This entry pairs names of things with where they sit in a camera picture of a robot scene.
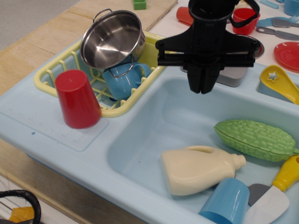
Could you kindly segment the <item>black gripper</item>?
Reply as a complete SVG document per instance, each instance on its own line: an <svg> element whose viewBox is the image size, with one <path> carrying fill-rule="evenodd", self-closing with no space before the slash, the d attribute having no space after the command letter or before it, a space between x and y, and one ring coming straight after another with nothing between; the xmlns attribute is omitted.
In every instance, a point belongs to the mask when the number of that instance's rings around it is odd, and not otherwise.
<svg viewBox="0 0 299 224"><path fill-rule="evenodd" d="M206 67L201 87L201 68L190 67L187 72L191 91L206 94L212 91L220 68L252 67L255 51L260 44L226 30L227 21L241 28L259 15L260 8L254 0L247 3L254 14L244 21L232 18L237 0L191 0L189 13L192 25L183 33L156 42L158 65Z"/></svg>

